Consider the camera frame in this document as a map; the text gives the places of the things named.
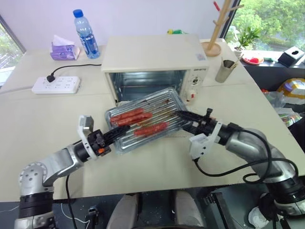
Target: white table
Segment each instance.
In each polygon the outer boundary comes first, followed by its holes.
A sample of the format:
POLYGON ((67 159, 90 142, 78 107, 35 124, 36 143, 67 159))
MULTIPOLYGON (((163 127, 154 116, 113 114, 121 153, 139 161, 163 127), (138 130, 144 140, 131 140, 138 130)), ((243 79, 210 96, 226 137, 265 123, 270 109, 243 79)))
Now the white table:
MULTIPOLYGON (((236 60, 229 47, 219 41, 224 59, 236 60)), ((242 67, 237 66, 225 83, 214 80, 221 57, 209 58, 210 69, 192 111, 205 114, 213 108, 213 116, 224 123, 263 131, 268 141, 288 159, 296 162, 305 174, 305 154, 282 123, 277 113, 242 67)), ((53 61, 47 51, 27 53, 0 93, 34 84, 37 77, 69 64, 101 63, 87 59, 83 53, 77 61, 53 61)), ((0 94, 0 201, 19 199, 18 177, 30 162, 37 161, 76 142, 79 115, 92 115, 94 129, 108 131, 104 120, 107 109, 114 107, 100 67, 78 67, 59 70, 56 75, 81 77, 81 88, 75 95, 35 95, 29 89, 0 94)), ((188 155, 189 134, 180 131, 137 148, 123 156, 113 152, 89 161, 71 175, 71 195, 89 197, 161 189, 216 186, 242 183, 247 168, 236 173, 212 178, 202 175, 188 155)), ((245 161, 215 144, 200 165, 210 173, 219 173, 245 164, 245 161)), ((54 198, 66 198, 65 178, 55 182, 54 198)))

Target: white wall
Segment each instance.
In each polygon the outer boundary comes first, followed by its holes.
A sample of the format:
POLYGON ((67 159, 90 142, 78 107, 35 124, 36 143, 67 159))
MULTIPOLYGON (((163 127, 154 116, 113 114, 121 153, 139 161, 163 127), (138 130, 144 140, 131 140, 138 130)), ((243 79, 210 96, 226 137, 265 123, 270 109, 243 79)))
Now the white wall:
MULTIPOLYGON (((221 7, 224 0, 217 1, 221 7)), ((1 0, 0 14, 27 50, 49 48, 53 35, 76 41, 74 9, 82 9, 98 44, 111 35, 165 34, 181 29, 210 38, 213 0, 1 0)))

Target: window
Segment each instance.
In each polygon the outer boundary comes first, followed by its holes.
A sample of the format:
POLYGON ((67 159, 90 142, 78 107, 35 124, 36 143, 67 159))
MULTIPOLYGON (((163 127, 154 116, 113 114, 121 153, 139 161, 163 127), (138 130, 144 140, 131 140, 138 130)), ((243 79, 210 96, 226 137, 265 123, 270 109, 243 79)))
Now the window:
POLYGON ((247 50, 284 51, 296 46, 305 51, 305 0, 241 0, 242 4, 227 27, 230 47, 238 46, 238 35, 251 27, 261 31, 247 50))
POLYGON ((24 52, 24 47, 0 16, 0 87, 4 85, 24 52))

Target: power strip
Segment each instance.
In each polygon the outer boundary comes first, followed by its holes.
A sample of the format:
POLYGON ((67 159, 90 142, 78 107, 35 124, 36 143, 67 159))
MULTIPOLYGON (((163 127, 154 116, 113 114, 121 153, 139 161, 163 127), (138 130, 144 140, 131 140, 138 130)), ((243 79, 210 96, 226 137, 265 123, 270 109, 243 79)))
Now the power strip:
POLYGON ((51 83, 47 77, 39 77, 32 87, 35 94, 75 94, 80 87, 78 76, 58 76, 51 83))

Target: sausage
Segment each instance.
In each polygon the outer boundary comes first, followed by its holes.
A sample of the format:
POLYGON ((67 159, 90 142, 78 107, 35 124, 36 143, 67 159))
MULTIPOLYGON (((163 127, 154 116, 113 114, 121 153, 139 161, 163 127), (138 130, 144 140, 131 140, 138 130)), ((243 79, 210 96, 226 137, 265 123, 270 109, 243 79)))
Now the sausage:
POLYGON ((152 113, 142 113, 142 114, 134 115, 132 117, 118 120, 117 125, 118 126, 131 125, 131 124, 143 121, 145 119, 151 118, 152 116, 153 116, 152 113))
POLYGON ((119 121, 119 120, 124 119, 124 118, 128 118, 128 117, 132 117, 132 116, 141 114, 143 112, 144 112, 143 108, 137 108, 137 109, 125 112, 123 114, 119 114, 119 115, 116 115, 114 117, 111 117, 110 122, 113 123, 113 122, 119 121))
POLYGON ((133 132, 133 134, 135 136, 145 136, 146 137, 146 136, 158 133, 162 130, 165 130, 167 128, 167 126, 168 126, 168 123, 165 123, 165 122, 157 123, 157 124, 149 126, 149 127, 144 127, 144 128, 135 130, 133 132))

